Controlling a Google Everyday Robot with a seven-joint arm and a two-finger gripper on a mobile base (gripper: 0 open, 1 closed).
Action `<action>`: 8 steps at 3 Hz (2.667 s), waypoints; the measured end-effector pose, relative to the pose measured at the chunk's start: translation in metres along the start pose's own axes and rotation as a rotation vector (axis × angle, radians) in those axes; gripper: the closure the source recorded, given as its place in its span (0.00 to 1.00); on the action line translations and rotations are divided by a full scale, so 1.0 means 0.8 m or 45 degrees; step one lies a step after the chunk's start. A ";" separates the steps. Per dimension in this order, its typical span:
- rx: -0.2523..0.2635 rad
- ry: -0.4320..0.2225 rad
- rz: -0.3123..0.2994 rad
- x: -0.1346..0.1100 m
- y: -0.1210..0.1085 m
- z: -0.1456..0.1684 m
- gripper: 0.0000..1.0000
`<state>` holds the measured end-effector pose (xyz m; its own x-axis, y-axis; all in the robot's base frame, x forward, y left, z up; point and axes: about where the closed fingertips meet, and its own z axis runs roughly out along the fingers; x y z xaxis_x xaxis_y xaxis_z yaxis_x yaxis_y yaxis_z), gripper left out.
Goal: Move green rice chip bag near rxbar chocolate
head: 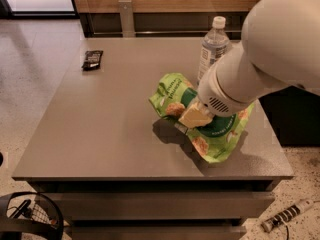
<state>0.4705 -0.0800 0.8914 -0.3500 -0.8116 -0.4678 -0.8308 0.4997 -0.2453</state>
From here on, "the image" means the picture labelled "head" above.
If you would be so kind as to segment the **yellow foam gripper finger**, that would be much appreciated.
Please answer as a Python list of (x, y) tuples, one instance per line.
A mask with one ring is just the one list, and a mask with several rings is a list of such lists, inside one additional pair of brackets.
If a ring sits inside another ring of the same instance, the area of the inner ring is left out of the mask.
[(213, 116), (201, 102), (191, 104), (179, 118), (179, 122), (187, 128), (205, 126), (212, 122)]

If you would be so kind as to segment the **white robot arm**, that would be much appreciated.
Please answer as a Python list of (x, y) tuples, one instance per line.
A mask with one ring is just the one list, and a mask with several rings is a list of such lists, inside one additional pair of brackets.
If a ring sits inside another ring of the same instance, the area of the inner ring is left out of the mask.
[(241, 41), (206, 71), (179, 122), (205, 126), (289, 86), (320, 95), (320, 0), (259, 1)]

